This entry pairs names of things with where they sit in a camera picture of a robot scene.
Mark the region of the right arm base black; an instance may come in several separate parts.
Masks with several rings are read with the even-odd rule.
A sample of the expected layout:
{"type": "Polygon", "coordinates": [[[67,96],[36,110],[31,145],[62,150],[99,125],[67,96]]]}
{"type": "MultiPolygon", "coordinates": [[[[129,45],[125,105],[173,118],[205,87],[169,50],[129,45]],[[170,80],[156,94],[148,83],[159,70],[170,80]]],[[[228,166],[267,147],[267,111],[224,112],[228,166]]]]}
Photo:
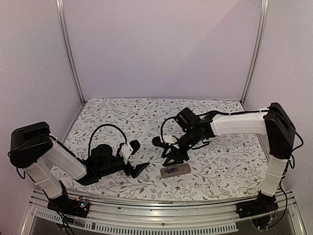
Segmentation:
{"type": "Polygon", "coordinates": [[[256,199],[236,204],[236,213],[240,218],[273,212],[277,209],[278,204],[275,195],[267,196],[261,191],[258,193],[256,199]]]}

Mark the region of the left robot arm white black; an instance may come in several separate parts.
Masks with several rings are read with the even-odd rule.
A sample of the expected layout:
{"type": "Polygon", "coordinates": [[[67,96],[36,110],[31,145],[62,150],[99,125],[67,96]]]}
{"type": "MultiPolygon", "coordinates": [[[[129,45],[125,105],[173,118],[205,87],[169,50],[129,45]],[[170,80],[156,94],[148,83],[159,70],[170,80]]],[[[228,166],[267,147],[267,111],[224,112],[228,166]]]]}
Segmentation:
{"type": "Polygon", "coordinates": [[[61,212],[69,212],[72,200],[68,198],[64,184],[51,173],[52,166],[59,167],[83,186],[96,184],[103,177],[120,171],[136,178],[149,166],[149,163],[136,166],[130,163],[130,156],[139,148],[137,140],[125,139],[115,155],[111,146],[100,144],[89,147],[87,158],[80,159],[51,134],[46,122],[38,122],[12,132],[8,157],[10,163],[23,170],[61,212]]]}

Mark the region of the black battery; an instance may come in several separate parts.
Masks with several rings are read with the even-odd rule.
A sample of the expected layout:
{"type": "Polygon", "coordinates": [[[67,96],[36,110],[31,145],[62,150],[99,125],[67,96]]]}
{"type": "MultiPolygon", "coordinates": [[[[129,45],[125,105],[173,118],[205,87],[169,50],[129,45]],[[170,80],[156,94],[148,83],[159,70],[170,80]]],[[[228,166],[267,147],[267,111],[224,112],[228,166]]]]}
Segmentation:
{"type": "Polygon", "coordinates": [[[171,167],[171,168],[166,169],[167,173],[175,173],[178,171],[179,171],[179,169],[177,167],[171,167]]]}

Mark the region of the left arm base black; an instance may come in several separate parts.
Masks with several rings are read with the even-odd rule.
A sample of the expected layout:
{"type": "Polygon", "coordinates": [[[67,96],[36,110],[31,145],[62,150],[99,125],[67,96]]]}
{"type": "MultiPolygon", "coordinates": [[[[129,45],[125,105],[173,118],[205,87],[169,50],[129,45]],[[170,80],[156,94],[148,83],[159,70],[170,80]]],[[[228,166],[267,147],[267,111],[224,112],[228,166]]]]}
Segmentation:
{"type": "Polygon", "coordinates": [[[55,199],[49,198],[47,208],[59,213],[86,218],[90,208],[89,199],[84,199],[82,196],[70,199],[64,184],[60,180],[59,183],[61,185],[62,194],[55,199]]]}

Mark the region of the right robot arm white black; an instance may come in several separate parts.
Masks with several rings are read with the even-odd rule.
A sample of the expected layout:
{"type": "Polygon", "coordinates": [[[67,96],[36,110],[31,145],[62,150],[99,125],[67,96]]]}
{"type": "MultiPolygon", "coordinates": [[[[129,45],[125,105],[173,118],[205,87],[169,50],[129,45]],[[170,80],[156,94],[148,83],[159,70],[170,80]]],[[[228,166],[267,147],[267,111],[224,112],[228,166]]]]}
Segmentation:
{"type": "Polygon", "coordinates": [[[181,164],[189,159],[188,151],[198,142],[226,134],[266,135],[269,144],[269,164],[258,199],[253,202],[256,213],[264,213],[293,157],[294,139],[299,137],[294,124],[279,103],[272,103],[264,110],[223,113],[209,111],[196,115],[184,108],[172,118],[182,128],[179,139],[161,134],[153,138],[153,145],[164,148],[164,166],[181,164]]]}

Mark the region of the white remote control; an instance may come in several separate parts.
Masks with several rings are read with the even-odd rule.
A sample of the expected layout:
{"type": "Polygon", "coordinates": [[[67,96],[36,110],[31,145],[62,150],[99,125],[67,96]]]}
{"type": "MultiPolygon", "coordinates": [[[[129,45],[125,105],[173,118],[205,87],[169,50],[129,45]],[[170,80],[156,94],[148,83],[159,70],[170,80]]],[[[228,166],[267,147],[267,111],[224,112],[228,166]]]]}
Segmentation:
{"type": "Polygon", "coordinates": [[[190,172],[191,172],[191,168],[189,164],[173,165],[173,166],[168,166],[168,167],[164,167],[160,169],[160,174],[162,178],[180,176],[180,175],[188,174],[190,172]]]}

